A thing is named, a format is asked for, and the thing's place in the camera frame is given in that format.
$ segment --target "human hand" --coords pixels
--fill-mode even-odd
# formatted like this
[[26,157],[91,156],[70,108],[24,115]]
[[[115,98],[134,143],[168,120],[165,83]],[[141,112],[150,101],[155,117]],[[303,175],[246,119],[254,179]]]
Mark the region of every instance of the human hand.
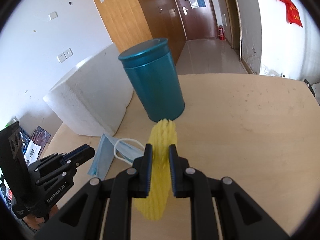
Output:
[[[57,207],[57,205],[54,205],[49,212],[49,219],[52,218],[58,211],[59,211],[59,208]],[[33,214],[27,215],[26,217],[23,218],[23,220],[29,227],[35,230],[39,230],[40,229],[39,224],[44,223],[44,218],[37,218]]]

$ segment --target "canister lid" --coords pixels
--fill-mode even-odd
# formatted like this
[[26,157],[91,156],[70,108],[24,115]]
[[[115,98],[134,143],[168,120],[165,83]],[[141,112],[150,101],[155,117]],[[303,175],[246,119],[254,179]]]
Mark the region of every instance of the canister lid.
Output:
[[118,59],[122,62],[124,68],[134,68],[155,61],[168,52],[170,52],[168,39],[157,38],[125,50],[119,55]]

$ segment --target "silver screw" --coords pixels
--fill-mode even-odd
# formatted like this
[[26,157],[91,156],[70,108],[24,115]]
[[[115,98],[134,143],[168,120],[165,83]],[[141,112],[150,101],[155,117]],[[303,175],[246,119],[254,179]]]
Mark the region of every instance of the silver screw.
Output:
[[137,170],[136,170],[135,168],[129,168],[129,169],[127,169],[127,173],[128,173],[129,175],[136,174],[136,172],[137,172]]
[[232,184],[232,179],[230,178],[230,177],[224,177],[223,179],[222,179],[222,182],[224,183],[224,184],[226,184],[226,185],[231,185]]
[[98,178],[92,178],[92,179],[90,179],[90,185],[92,185],[92,186],[96,186],[96,185],[98,185],[99,184],[99,182],[100,182],[100,180],[98,179]]
[[191,168],[191,167],[189,167],[189,168],[186,168],[186,174],[195,174],[196,173],[196,170],[194,169],[194,168]]

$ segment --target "red fire extinguisher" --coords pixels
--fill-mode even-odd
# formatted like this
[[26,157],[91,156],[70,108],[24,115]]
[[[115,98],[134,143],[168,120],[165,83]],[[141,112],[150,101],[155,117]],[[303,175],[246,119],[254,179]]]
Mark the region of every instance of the red fire extinguisher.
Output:
[[219,38],[221,41],[225,40],[223,25],[219,26]]

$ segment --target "red wooden door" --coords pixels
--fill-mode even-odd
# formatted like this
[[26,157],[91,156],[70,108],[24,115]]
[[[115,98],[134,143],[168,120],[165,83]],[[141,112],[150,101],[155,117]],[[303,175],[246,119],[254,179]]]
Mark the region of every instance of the red wooden door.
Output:
[[217,21],[211,0],[177,0],[187,40],[217,38]]

